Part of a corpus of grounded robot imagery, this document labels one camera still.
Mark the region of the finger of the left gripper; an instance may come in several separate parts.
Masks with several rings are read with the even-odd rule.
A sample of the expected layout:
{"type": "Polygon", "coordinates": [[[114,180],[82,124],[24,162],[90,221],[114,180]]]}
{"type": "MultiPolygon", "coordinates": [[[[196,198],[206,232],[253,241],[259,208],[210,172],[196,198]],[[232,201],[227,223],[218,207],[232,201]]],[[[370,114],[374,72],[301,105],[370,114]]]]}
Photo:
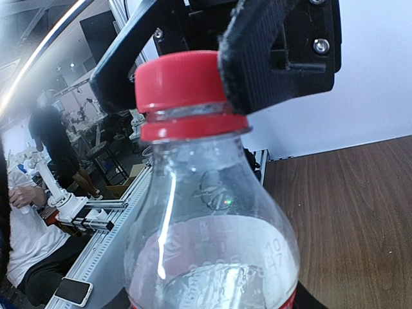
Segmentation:
{"type": "Polygon", "coordinates": [[[220,39],[218,69],[233,111],[249,115],[287,100],[325,91],[325,65],[271,58],[297,1],[238,1],[220,39]]]}
{"type": "Polygon", "coordinates": [[[149,39],[166,39],[173,20],[173,1],[141,1],[96,65],[89,84],[106,113],[136,106],[135,87],[129,72],[149,39]]]}

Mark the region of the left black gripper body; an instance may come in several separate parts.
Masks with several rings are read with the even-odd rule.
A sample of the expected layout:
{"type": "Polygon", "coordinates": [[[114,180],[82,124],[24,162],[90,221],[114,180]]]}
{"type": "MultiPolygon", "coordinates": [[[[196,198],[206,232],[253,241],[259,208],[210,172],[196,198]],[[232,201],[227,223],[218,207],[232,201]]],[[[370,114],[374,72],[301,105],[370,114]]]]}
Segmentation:
{"type": "MultiPolygon", "coordinates": [[[[155,42],[160,54],[219,50],[220,39],[238,1],[173,1],[166,39],[155,42]]],[[[341,17],[338,1],[297,1],[278,35],[271,58],[280,70],[286,62],[325,65],[325,91],[333,88],[341,68],[341,17]]]]}

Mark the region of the red bottle cap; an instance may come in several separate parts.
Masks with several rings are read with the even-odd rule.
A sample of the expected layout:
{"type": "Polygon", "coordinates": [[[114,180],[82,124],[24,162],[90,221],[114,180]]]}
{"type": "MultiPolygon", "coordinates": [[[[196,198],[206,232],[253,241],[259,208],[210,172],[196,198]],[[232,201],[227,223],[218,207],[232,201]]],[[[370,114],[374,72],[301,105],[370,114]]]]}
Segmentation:
{"type": "Polygon", "coordinates": [[[142,64],[135,71],[135,95],[141,113],[225,102],[218,52],[171,53],[142,64]]]}

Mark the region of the clear cola bottle red label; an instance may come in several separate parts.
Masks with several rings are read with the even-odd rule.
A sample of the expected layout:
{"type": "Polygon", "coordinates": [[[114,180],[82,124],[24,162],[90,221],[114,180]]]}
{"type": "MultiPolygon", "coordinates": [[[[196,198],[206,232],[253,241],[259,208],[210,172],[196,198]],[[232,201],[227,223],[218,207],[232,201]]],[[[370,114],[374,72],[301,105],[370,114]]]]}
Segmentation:
{"type": "Polygon", "coordinates": [[[233,114],[152,120],[149,190],[124,256],[133,308],[291,308],[294,231],[252,172],[233,114]]]}

